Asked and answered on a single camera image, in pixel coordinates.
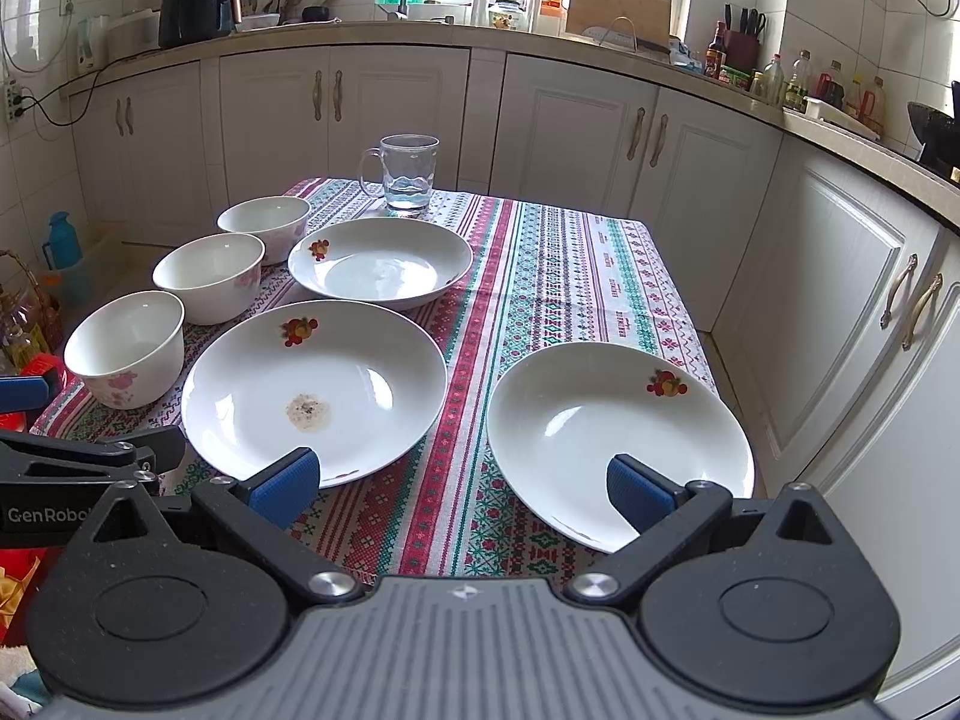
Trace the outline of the dark soy sauce bottle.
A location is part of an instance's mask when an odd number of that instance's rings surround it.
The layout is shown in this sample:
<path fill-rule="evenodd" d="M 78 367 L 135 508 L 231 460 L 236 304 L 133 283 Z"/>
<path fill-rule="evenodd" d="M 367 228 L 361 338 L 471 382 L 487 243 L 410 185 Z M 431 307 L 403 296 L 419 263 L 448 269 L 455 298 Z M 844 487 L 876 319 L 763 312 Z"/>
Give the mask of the dark soy sauce bottle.
<path fill-rule="evenodd" d="M 721 68 L 726 64 L 726 36 L 727 25 L 724 21 L 716 21 L 715 34 L 704 51 L 704 75 L 717 80 L 721 75 Z"/>

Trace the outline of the knife block with knives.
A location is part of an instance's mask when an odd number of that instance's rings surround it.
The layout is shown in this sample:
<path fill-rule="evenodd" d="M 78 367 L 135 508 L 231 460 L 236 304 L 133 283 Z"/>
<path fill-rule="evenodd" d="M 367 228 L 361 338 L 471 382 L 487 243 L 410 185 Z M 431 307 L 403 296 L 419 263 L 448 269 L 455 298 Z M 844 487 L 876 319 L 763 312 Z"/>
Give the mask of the knife block with knives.
<path fill-rule="evenodd" d="M 724 41 L 726 65 L 742 73 L 757 70 L 760 36 L 766 26 L 766 15 L 756 8 L 724 5 Z"/>

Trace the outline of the white plate fruit print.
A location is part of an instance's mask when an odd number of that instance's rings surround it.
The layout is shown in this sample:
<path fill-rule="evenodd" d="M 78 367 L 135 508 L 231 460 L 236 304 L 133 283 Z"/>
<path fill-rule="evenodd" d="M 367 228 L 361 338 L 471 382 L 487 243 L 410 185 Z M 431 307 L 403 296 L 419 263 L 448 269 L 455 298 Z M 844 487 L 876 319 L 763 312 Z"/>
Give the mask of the white plate fruit print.
<path fill-rule="evenodd" d="M 472 268 L 459 234 L 404 218 L 361 218 L 311 232 L 291 249 L 291 277 L 324 298 L 409 310 L 436 301 Z"/>
<path fill-rule="evenodd" d="M 636 532 L 610 504 L 607 466 L 628 454 L 674 483 L 754 492 L 732 411 L 696 377 L 639 349 L 565 343 L 516 362 L 494 387 L 487 434 L 501 475 L 540 520 L 602 553 Z"/>

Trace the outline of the white kitchen cabinets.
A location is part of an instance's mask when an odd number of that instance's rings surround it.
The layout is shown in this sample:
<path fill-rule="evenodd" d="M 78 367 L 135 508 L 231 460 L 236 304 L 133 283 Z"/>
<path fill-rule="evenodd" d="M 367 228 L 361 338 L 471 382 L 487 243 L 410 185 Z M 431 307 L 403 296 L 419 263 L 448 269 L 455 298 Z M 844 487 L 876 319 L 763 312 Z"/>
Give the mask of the white kitchen cabinets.
<path fill-rule="evenodd" d="M 900 717 L 958 706 L 958 195 L 688 73 L 431 44 L 153 55 L 68 96 L 91 216 L 135 241 L 356 176 L 391 133 L 438 184 L 637 221 L 718 350 L 768 491 L 817 486 L 901 616 Z"/>

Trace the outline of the blue thermos jug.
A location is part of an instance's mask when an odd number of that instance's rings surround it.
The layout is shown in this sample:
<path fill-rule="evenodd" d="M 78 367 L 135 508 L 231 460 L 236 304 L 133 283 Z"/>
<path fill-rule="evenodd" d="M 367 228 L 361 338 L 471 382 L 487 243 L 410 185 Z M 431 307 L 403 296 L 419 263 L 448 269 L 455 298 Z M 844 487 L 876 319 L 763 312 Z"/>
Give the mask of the blue thermos jug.
<path fill-rule="evenodd" d="M 49 235 L 43 243 L 43 254 L 50 270 L 65 270 L 82 261 L 80 239 L 66 211 L 55 211 L 50 216 Z"/>

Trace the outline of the black wok pan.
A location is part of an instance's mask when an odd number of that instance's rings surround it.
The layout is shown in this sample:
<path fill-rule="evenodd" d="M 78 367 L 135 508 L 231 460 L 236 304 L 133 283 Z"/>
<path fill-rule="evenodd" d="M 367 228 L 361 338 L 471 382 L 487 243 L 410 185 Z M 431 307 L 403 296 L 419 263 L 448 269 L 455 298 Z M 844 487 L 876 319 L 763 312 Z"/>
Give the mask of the black wok pan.
<path fill-rule="evenodd" d="M 953 82 L 953 115 L 934 109 L 927 104 L 910 101 L 908 117 L 914 135 L 921 143 L 918 163 L 937 176 L 957 184 L 960 167 L 960 124 L 958 112 L 960 101 L 958 82 Z"/>

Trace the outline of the striped patterned tablecloth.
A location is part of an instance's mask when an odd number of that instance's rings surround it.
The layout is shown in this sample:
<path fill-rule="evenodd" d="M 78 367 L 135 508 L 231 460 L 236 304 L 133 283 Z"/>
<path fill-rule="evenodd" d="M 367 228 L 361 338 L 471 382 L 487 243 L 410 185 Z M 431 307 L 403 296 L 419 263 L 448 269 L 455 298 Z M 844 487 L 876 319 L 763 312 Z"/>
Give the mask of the striped patterned tablecloth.
<path fill-rule="evenodd" d="M 563 585 L 596 555 L 540 522 L 500 475 L 483 426 L 496 382 L 568 341 L 640 348 L 703 383 L 708 359 L 641 223 L 467 192 L 439 193 L 427 218 L 473 252 L 467 275 L 412 314 L 448 366 L 443 413 L 409 455 L 320 493 L 288 532 L 363 583 L 541 575 Z"/>

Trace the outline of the black air fryer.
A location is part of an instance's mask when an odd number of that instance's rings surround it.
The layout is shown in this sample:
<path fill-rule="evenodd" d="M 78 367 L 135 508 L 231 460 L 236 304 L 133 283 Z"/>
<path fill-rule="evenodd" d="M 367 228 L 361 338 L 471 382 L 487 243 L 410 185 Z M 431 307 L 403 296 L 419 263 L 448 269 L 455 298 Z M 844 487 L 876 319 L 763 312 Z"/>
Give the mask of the black air fryer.
<path fill-rule="evenodd" d="M 172 49 L 228 36 L 241 20 L 241 0 L 161 0 L 158 46 Z"/>

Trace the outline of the clear glass mug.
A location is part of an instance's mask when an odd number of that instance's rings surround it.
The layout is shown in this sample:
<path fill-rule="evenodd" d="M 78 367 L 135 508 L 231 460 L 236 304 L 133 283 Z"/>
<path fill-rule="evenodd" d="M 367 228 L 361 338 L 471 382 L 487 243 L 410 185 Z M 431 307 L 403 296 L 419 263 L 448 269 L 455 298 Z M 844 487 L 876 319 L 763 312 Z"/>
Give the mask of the clear glass mug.
<path fill-rule="evenodd" d="M 379 145 L 363 151 L 359 158 L 358 182 L 364 195 L 386 200 L 386 205 L 402 213 L 427 210 L 433 195 L 434 176 L 441 140 L 421 133 L 394 133 L 379 140 Z M 375 160 L 381 166 L 381 190 L 364 179 L 364 163 Z"/>

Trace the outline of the white bowl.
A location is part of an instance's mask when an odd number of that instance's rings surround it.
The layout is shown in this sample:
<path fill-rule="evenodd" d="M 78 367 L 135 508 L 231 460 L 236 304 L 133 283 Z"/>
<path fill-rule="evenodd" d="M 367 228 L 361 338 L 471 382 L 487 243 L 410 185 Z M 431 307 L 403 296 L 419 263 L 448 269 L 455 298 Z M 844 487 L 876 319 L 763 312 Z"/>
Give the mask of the white bowl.
<path fill-rule="evenodd" d="M 239 317 L 260 291 L 265 244 L 247 232 L 220 232 L 181 245 L 156 263 L 156 288 L 178 296 L 185 320 L 212 327 Z"/>
<path fill-rule="evenodd" d="M 65 367 L 101 405 L 137 410 L 166 395 L 184 366 L 185 309 L 174 294 L 139 291 L 89 314 L 65 344 Z"/>
<path fill-rule="evenodd" d="M 293 195 L 270 195 L 247 200 L 224 210 L 217 225 L 224 232 L 247 232 L 265 245 L 265 265 L 285 263 L 304 238 L 313 214 L 308 200 Z"/>

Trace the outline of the white plate stained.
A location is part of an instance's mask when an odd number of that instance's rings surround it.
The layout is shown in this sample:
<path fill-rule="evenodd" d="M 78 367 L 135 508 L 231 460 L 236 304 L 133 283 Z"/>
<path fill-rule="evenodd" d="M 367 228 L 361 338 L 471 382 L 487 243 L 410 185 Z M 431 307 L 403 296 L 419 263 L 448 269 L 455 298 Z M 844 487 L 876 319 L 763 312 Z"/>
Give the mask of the white plate stained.
<path fill-rule="evenodd" d="M 291 450 L 322 489 L 379 472 L 441 415 L 448 372 L 420 325 L 377 305 L 280 305 L 224 332 L 185 379 L 182 427 L 217 472 L 249 479 Z"/>

